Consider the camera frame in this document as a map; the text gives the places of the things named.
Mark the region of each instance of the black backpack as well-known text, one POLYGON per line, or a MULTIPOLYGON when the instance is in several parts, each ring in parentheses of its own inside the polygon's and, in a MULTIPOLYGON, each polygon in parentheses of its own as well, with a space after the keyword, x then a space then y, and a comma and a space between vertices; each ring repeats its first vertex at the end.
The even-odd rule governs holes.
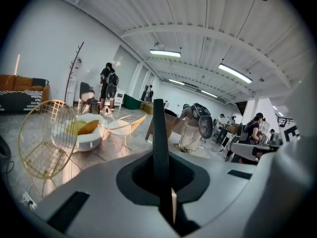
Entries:
POLYGON ((250 122, 247 124, 247 126, 244 128, 242 134, 241 134, 241 137, 240 137, 240 141, 246 141, 248 139, 248 130, 249 130, 249 127, 253 124, 257 123, 256 121, 254 122, 250 122))

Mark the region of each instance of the white round chair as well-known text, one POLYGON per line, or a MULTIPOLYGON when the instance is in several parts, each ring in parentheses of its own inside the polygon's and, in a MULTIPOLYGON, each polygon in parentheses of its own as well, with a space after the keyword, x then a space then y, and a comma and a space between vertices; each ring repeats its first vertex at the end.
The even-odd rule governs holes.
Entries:
POLYGON ((76 116, 78 121, 83 120, 89 123, 94 120, 99 120, 99 125, 90 134, 78 135, 76 147, 74 152, 87 152, 95 149, 103 140, 107 139, 109 132, 105 129, 108 122, 101 116, 97 114, 83 114, 76 116))

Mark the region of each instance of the black shirt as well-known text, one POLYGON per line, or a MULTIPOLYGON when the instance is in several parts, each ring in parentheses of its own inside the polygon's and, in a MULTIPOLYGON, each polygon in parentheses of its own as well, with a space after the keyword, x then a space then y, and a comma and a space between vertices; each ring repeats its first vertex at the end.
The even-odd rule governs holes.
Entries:
POLYGON ((254 128, 259 128, 260 126, 259 126, 259 124, 256 122, 256 121, 253 121, 252 123, 251 123, 251 125, 249 126, 249 128, 248 128, 248 139, 250 139, 250 140, 254 140, 253 138, 252 138, 252 134, 253 134, 253 129, 254 128))
POLYGON ((105 77, 105 81, 106 81, 106 78, 109 76, 109 74, 110 74, 110 73, 114 73, 114 72, 115 72, 115 71, 114 71, 113 68, 110 68, 110 69, 104 68, 104 69, 102 70, 102 72, 100 73, 100 75, 103 75, 103 76, 105 77))

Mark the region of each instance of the white wall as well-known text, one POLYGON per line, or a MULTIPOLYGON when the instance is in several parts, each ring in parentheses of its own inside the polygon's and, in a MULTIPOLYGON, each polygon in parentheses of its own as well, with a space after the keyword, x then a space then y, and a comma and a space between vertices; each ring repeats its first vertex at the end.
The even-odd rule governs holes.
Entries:
POLYGON ((236 123, 240 123, 242 116, 238 108, 230 108, 218 102, 215 102, 209 98, 205 98, 196 93, 192 93, 169 84, 158 85, 156 81, 153 82, 154 89, 154 99, 164 99, 168 100, 168 109, 172 110, 176 114, 180 115, 183 110, 184 104, 192 105, 194 103, 199 103, 205 106, 211 113, 212 119, 217 118, 220 114, 224 114, 226 120, 229 119, 230 115, 234 113, 237 117, 236 123))
POLYGON ((119 77, 119 89, 127 92, 139 61, 120 46, 115 53, 112 63, 115 73, 119 77))
POLYGON ((251 116, 252 116, 254 104, 255 104, 255 100, 250 100, 247 102, 247 105, 246 105, 246 108, 244 110, 243 117, 241 120, 241 122, 243 124, 247 124, 249 121, 251 121, 251 119, 252 119, 251 116))
POLYGON ((112 61, 122 40, 61 0, 33 0, 2 49, 0 73, 13 74, 20 54, 17 74, 48 79, 52 98, 63 100, 69 66, 82 42, 85 43, 79 53, 82 64, 78 82, 95 86, 101 70, 112 61))

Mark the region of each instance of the person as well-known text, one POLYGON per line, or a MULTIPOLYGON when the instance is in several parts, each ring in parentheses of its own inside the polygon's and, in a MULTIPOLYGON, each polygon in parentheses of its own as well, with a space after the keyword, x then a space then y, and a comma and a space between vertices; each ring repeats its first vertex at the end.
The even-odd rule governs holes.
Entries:
POLYGON ((270 133, 271 133, 271 137, 269 138, 269 140, 272 141, 273 137, 274 137, 275 130, 271 129, 270 133))
POLYGON ((168 106, 169 106, 169 103, 168 103, 168 101, 166 100, 166 101, 164 102, 164 108, 167 109, 168 106))
POLYGON ((232 116, 232 118, 228 121, 229 126, 233 126, 236 124, 235 116, 232 116))
MULTIPOLYGON (((115 73, 115 71, 112 68, 112 64, 110 62, 107 62, 106 67, 100 73, 100 83, 103 85, 101 89, 101 95, 100 95, 100 110, 101 111, 103 110, 105 106, 106 90, 108 87, 108 84, 106 83, 106 79, 110 73, 115 73)), ((110 108, 111 108, 111 111, 114 110, 114 99, 110 101, 110 108)))
MULTIPOLYGON (((247 144, 247 145, 254 145, 256 142, 259 142, 262 140, 262 138, 258 137, 258 132, 259 132, 259 127, 262 121, 264 120, 263 114, 262 113, 257 113, 256 116, 247 123, 246 128, 244 129, 241 137, 243 136, 244 133, 247 133, 247 138, 242 141, 240 140, 239 143, 241 144, 247 144)), ((256 154, 256 158, 260 159, 263 153, 258 152, 256 154)), ((235 154, 235 156, 232 159, 232 162, 238 162, 238 163, 244 163, 244 164, 255 164, 256 162, 250 161, 248 159, 245 159, 243 157, 240 157, 239 155, 235 154)))
POLYGON ((188 108, 188 107, 190 107, 188 104, 184 104, 184 105, 183 105, 183 110, 184 110, 185 108, 188 108))
POLYGON ((152 90, 152 85, 150 85, 145 94, 145 100, 147 102, 152 102, 152 96, 153 96, 153 90, 152 90))
POLYGON ((193 109, 191 107, 187 107, 183 110, 178 122, 185 117, 188 117, 189 121, 184 125, 179 142, 174 144, 174 146, 182 152, 191 153, 192 151, 197 151, 198 142, 201 139, 199 122, 194 118, 193 109))
POLYGON ((215 121, 215 125, 213 127, 212 136, 217 132, 220 127, 224 126, 224 114, 220 114, 215 121))

